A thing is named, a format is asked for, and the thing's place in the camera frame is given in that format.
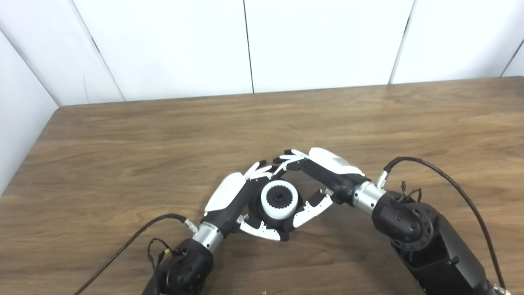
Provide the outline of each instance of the robotic hand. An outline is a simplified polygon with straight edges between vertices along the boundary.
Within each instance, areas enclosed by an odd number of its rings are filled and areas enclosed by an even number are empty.
[[[143,295],[199,294],[213,269],[213,253],[223,239],[239,229],[266,239],[289,239],[287,233],[267,226],[262,220],[242,215],[249,200],[273,177],[269,172],[272,167],[262,167],[265,164],[257,162],[246,173],[236,172],[222,181],[204,209],[200,227],[188,220],[184,222],[189,224],[193,237],[161,254],[170,255],[149,280]]]
[[[375,228],[389,237],[393,250],[426,294],[510,294],[486,279],[481,263],[435,208],[421,203],[420,196],[416,202],[411,194],[382,189],[389,171],[383,172],[377,186],[353,164],[318,147],[312,148],[309,155],[286,150],[285,155],[274,159],[274,163],[280,166],[272,179],[281,178],[287,171],[301,170],[327,187],[317,191],[297,209],[291,206],[291,215],[278,220],[284,231],[290,232],[303,225],[333,203],[347,203],[369,215]],[[271,194],[262,193],[260,198],[275,202]],[[270,217],[261,216],[275,223],[273,219],[277,216]]]

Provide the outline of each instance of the white wall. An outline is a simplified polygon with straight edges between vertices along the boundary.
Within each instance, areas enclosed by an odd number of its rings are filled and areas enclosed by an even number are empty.
[[[251,93],[242,0],[75,0],[126,100]]]
[[[523,28],[522,0],[418,0],[393,82],[499,77]]]
[[[57,107],[0,33],[0,195]]]
[[[0,0],[0,28],[59,104],[123,101],[71,0]]]
[[[246,0],[255,92],[387,84],[413,0]]]

